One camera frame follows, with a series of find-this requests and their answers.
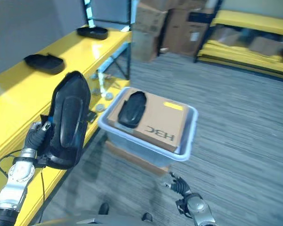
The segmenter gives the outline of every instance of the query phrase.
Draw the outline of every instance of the black shoe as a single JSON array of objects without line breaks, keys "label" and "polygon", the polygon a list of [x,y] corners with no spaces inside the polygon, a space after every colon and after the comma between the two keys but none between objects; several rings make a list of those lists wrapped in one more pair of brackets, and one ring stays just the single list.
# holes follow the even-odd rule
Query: black shoe
[{"label": "black shoe", "polygon": [[99,214],[100,215],[108,215],[109,212],[109,204],[104,202],[101,204],[100,209],[99,209]]},{"label": "black shoe", "polygon": [[141,218],[142,221],[150,221],[153,222],[153,217],[151,214],[149,214],[148,212],[144,213],[144,215]]}]

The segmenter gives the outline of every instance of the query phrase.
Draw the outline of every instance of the stacked cardboard box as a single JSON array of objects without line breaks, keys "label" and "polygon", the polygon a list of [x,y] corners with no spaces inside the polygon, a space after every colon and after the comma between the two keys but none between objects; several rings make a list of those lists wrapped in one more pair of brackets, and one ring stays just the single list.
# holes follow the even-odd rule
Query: stacked cardboard box
[{"label": "stacked cardboard box", "polygon": [[213,19],[218,0],[179,0],[168,20],[163,48],[194,56]]},{"label": "stacked cardboard box", "polygon": [[178,0],[140,0],[133,26],[132,56],[141,61],[150,61],[157,55],[158,36],[169,9],[176,7]]}]

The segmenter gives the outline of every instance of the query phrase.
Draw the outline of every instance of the small metal part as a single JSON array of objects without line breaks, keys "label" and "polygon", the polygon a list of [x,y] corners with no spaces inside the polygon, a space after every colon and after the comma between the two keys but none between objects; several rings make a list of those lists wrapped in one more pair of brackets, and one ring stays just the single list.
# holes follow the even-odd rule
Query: small metal part
[{"label": "small metal part", "polygon": [[105,100],[112,100],[113,99],[113,94],[112,93],[106,93],[106,96],[105,96]]},{"label": "small metal part", "polygon": [[105,110],[105,106],[103,104],[98,104],[95,106],[95,110],[97,112],[103,112]]},{"label": "small metal part", "polygon": [[100,94],[100,89],[94,88],[94,89],[92,90],[92,95],[98,96],[99,94]]},{"label": "small metal part", "polygon": [[50,121],[45,122],[45,124],[42,126],[43,131],[47,131],[49,127],[51,126]]}]

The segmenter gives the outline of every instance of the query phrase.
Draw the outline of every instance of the gray carpet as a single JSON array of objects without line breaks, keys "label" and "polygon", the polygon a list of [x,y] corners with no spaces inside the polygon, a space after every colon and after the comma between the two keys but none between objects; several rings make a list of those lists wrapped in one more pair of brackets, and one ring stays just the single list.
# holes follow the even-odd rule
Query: gray carpet
[{"label": "gray carpet", "polygon": [[[198,109],[192,156],[171,169],[204,197],[219,225],[283,226],[282,81],[168,53],[133,61],[131,85]],[[139,218],[148,211],[159,226],[193,225],[176,209],[179,195],[161,185],[167,177],[109,153],[105,139],[100,131],[90,143],[44,221],[108,202],[111,214]]]}]

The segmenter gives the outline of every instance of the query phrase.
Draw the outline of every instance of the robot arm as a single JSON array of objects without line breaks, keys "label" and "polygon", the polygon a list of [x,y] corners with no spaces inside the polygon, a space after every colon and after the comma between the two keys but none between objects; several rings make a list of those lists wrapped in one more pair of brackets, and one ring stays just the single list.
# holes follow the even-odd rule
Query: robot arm
[{"label": "robot arm", "polygon": [[20,157],[15,158],[16,162],[8,172],[7,184],[0,191],[0,226],[13,226],[21,210],[27,186],[34,175],[36,152],[44,141],[50,122],[40,126],[41,122],[31,125]]},{"label": "robot arm", "polygon": [[174,183],[165,183],[165,186],[183,196],[183,199],[176,201],[179,213],[192,218],[195,226],[216,226],[212,212],[200,194],[192,193],[185,180],[172,172],[170,174],[174,178]]}]

